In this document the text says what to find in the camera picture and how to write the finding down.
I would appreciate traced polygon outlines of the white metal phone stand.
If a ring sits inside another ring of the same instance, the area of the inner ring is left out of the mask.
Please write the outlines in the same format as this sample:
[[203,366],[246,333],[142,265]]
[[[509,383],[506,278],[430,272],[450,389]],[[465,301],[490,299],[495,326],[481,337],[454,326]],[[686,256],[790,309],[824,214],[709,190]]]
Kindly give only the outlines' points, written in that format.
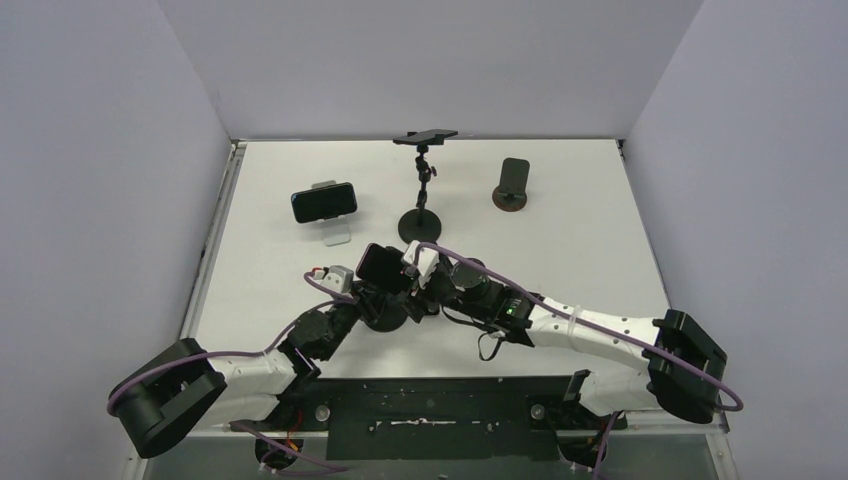
[[346,219],[356,211],[357,200],[351,184],[338,183],[329,180],[311,185],[313,189],[330,189],[334,195],[331,201],[331,213],[321,220],[322,240],[327,247],[338,246],[351,240],[351,233]]

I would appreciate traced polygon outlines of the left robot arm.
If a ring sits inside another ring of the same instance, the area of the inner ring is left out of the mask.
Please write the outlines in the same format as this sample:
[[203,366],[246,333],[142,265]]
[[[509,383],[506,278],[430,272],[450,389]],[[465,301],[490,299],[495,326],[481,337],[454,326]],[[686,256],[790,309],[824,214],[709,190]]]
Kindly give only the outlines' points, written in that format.
[[247,420],[283,429],[297,397],[357,322],[375,322],[388,295],[365,281],[346,301],[325,302],[285,327],[263,350],[214,351],[181,339],[119,383],[107,412],[142,458],[159,456],[194,430]]

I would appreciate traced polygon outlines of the black round base stand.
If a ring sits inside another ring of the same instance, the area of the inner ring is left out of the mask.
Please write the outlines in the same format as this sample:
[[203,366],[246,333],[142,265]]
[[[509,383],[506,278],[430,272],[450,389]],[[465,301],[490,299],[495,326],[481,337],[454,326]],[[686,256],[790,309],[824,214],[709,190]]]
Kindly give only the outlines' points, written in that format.
[[387,304],[381,320],[379,322],[364,322],[372,331],[389,333],[398,330],[408,319],[408,314],[403,306],[392,297],[386,296]]

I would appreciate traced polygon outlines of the wooden base phone stand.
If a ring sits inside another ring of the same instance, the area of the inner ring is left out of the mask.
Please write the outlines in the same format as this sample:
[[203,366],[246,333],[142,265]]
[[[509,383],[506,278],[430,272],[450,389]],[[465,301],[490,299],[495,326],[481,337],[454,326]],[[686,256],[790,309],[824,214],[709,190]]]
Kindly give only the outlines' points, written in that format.
[[517,212],[526,206],[529,170],[528,160],[512,157],[503,160],[499,183],[492,192],[492,201],[497,208]]

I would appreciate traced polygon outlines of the tall black tripod stand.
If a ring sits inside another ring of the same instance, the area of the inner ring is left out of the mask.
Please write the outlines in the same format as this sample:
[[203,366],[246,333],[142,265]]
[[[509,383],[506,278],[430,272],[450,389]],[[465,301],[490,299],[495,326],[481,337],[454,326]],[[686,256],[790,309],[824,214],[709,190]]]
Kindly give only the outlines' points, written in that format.
[[428,184],[437,175],[436,169],[426,159],[431,146],[414,147],[417,152],[415,167],[418,174],[419,190],[415,207],[404,213],[398,221],[398,234],[400,239],[407,244],[412,240],[436,242],[442,232],[442,223],[438,215],[426,207]]

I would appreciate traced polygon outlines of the phone on white stand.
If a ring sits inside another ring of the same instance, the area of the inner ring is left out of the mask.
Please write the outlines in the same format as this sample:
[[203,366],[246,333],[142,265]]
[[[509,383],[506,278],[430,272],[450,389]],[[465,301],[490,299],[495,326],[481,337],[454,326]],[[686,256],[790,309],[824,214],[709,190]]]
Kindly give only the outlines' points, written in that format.
[[291,206],[299,224],[350,215],[358,210],[355,190],[349,182],[294,193]]

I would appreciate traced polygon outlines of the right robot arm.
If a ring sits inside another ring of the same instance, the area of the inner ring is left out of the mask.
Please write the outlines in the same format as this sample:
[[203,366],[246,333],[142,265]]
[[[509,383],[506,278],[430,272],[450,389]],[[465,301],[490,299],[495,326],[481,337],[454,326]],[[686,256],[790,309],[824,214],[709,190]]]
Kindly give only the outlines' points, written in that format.
[[719,410],[727,355],[683,311],[652,318],[586,310],[495,281],[475,259],[453,263],[431,249],[404,254],[402,264],[415,281],[413,299],[497,344],[559,348],[621,365],[619,372],[573,374],[562,412],[574,426],[616,411],[658,409],[708,424]]

